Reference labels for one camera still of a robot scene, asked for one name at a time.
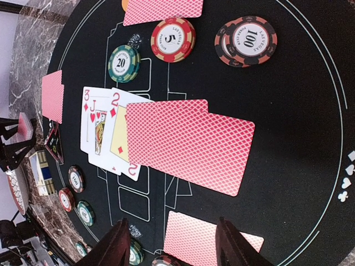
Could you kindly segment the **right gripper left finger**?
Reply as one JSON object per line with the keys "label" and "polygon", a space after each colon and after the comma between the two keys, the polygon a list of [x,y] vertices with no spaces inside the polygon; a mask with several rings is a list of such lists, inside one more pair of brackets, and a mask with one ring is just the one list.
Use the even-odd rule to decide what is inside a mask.
{"label": "right gripper left finger", "polygon": [[123,218],[75,266],[129,265],[130,241],[129,222]]}

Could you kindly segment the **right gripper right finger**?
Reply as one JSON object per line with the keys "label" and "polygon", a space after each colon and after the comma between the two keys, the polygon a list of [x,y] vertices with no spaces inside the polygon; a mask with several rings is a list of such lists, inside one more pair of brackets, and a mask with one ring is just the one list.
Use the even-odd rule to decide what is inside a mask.
{"label": "right gripper right finger", "polygon": [[217,265],[273,266],[244,238],[237,228],[220,217],[215,233]]}

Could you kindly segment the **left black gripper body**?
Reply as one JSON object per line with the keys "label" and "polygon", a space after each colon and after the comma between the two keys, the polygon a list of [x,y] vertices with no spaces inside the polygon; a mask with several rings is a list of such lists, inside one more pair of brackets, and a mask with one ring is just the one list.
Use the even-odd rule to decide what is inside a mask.
{"label": "left black gripper body", "polygon": [[37,119],[33,118],[36,119],[36,125],[32,145],[17,142],[18,119],[1,118],[1,170],[3,172],[17,169],[25,155],[36,144]]}

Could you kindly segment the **red playing card deck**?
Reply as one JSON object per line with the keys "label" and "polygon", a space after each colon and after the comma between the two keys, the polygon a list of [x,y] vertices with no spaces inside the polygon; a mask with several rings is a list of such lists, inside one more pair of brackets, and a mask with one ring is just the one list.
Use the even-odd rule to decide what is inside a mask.
{"label": "red playing card deck", "polygon": [[35,127],[36,119],[30,119],[24,112],[21,112],[18,119],[17,142],[26,142],[27,145],[32,145]]}

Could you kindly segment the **triangular red dealer button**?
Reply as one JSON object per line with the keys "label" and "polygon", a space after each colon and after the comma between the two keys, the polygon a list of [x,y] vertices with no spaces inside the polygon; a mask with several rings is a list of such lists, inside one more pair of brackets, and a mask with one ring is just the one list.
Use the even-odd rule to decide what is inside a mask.
{"label": "triangular red dealer button", "polygon": [[50,155],[60,164],[64,164],[64,156],[62,150],[62,143],[60,139],[59,124],[51,121],[49,123],[49,131],[44,140],[44,145]]}

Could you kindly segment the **two of diamonds card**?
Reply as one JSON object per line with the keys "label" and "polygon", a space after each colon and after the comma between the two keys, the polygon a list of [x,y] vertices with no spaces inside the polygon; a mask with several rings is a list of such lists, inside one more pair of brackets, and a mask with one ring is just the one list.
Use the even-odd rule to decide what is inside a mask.
{"label": "two of diamonds card", "polygon": [[129,162],[128,133],[125,118],[126,107],[131,103],[149,103],[152,102],[152,100],[121,89],[114,88],[114,90],[118,92],[119,100],[116,117],[113,122],[110,123],[110,125],[113,125],[113,136],[111,137],[109,151],[117,159],[119,171],[133,181],[137,181],[141,166]]}

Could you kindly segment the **three of diamonds card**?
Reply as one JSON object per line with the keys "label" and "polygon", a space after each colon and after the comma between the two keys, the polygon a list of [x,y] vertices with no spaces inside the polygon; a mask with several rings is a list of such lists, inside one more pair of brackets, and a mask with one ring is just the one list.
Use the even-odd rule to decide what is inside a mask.
{"label": "three of diamonds card", "polygon": [[94,126],[98,120],[98,112],[107,114],[107,103],[111,89],[85,86],[82,94],[81,124],[80,124],[80,149],[87,154],[95,151]]}

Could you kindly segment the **jack of hearts card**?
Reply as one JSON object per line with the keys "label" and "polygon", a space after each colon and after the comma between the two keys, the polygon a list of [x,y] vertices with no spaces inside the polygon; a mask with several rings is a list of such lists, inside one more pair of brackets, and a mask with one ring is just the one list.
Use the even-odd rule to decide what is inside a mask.
{"label": "jack of hearts card", "polygon": [[107,155],[102,151],[104,128],[107,114],[110,107],[110,97],[98,97],[94,99],[93,107],[90,110],[89,120],[89,152],[88,161],[90,164],[101,169],[120,175],[121,172],[113,164],[113,155]]}

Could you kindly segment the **orange big blind button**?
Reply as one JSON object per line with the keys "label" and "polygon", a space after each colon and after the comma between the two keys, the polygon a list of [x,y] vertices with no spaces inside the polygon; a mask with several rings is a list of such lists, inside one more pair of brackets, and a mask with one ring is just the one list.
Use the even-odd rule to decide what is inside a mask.
{"label": "orange big blind button", "polygon": [[122,0],[121,1],[121,6],[122,6],[122,9],[126,12],[126,10],[128,9],[128,3],[129,3],[129,0]]}

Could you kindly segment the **green poker chip stack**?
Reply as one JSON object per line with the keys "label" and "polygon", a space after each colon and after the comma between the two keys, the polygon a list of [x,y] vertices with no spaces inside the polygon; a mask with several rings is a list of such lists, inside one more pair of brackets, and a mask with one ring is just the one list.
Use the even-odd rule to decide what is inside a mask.
{"label": "green poker chip stack", "polygon": [[75,248],[82,257],[85,257],[88,254],[88,251],[82,242],[76,242]]}

